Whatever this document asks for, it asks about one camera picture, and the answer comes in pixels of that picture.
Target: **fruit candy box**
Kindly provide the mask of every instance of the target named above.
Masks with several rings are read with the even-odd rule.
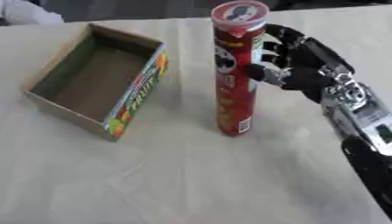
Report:
[[[166,67],[162,42],[88,24],[23,90],[45,111],[116,141]]]

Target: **red pringles can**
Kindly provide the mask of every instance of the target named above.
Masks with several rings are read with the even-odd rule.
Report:
[[[224,3],[213,9],[217,123],[236,136],[248,131],[256,98],[256,83],[243,66],[261,63],[263,34],[269,8],[256,1]]]

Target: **wrinkled white fabric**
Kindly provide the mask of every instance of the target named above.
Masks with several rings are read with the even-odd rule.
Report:
[[[285,11],[269,21],[336,50],[391,107],[391,10]],[[219,132],[209,19],[101,23],[162,39],[170,57],[118,143],[39,111],[18,90],[83,24],[0,28],[0,223],[390,223],[301,94],[260,84],[253,129]]]
[[[24,0],[0,0],[0,18],[11,25],[56,25],[64,23],[61,15],[45,11]]]

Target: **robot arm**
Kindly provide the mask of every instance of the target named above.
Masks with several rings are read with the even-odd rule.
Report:
[[[392,113],[336,52],[291,28],[268,24],[278,42],[265,42],[262,65],[246,74],[284,90],[301,91],[319,103],[342,141],[341,149],[358,176],[392,220]]]

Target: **table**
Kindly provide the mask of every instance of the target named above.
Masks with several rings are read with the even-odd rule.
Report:
[[[332,47],[391,107],[391,10],[285,11],[269,21]],[[171,59],[118,143],[40,112],[18,90],[82,24],[0,28],[1,223],[390,223],[301,94],[260,84],[254,128],[218,131],[209,19],[100,23],[162,39]]]

